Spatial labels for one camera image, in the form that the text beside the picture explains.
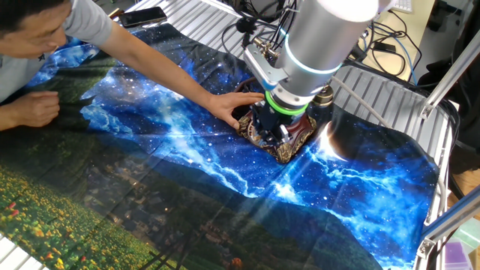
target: white robotic arm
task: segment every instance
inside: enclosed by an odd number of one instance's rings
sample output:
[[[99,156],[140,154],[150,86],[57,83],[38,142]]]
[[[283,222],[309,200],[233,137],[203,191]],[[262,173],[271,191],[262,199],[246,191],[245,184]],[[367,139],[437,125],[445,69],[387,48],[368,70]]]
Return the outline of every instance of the white robotic arm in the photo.
[[[266,90],[267,102],[253,110],[264,145],[289,139],[285,127],[303,116],[379,9],[379,0],[304,0],[275,67],[258,44],[245,48],[244,59]]]

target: metal frame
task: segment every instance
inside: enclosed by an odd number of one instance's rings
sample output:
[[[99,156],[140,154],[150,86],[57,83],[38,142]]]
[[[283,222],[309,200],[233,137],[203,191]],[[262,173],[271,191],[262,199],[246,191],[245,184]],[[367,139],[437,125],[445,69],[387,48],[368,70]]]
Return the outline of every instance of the metal frame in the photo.
[[[450,67],[447,74],[433,90],[432,94],[424,102],[420,117],[428,119],[431,112],[438,103],[447,95],[452,86],[460,79],[465,70],[472,64],[473,60],[480,54],[480,31],[470,41],[460,57]]]
[[[426,260],[437,242],[480,212],[480,186],[453,205],[444,215],[424,229],[417,256]]]

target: man's arm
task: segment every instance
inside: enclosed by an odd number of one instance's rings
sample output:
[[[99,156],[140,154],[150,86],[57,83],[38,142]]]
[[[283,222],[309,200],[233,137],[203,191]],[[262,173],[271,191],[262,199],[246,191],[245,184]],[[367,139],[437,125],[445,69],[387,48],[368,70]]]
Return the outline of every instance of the man's arm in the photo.
[[[209,93],[166,56],[116,23],[113,23],[111,35],[100,48],[156,83],[199,104],[234,128],[239,128],[239,123],[232,117],[233,109],[263,99],[263,95],[258,93]]]

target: metal bracket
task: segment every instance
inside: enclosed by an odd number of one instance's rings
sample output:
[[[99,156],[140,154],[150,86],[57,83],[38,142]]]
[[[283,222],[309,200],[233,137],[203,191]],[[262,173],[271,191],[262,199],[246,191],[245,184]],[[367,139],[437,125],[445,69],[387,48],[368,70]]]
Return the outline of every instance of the metal bracket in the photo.
[[[436,244],[437,243],[431,241],[430,239],[424,239],[423,242],[420,244],[420,247],[418,247],[417,256],[426,260]]]
[[[445,74],[440,83],[436,86],[432,94],[423,103],[420,112],[422,119],[428,119],[431,112],[438,105],[438,103],[447,95],[452,86],[460,79],[465,70],[472,64],[476,56],[480,53],[480,31],[470,41],[468,46],[463,50],[455,63],[450,67],[450,70]]]
[[[253,75],[267,91],[273,90],[278,82],[288,77],[283,69],[272,67],[254,44],[245,48],[244,60],[252,70]]]

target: brown object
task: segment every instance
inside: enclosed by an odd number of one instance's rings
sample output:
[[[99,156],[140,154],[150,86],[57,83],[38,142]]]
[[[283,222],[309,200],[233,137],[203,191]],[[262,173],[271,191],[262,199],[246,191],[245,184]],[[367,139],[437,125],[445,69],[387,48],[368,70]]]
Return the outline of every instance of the brown object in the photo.
[[[281,164],[290,162],[317,128],[315,119],[305,113],[296,123],[286,126],[286,129],[292,135],[290,141],[279,146],[260,146],[260,136],[255,135],[253,117],[254,114],[250,111],[238,121],[240,123],[240,128],[237,130],[238,135],[246,138],[256,147],[267,151]]]

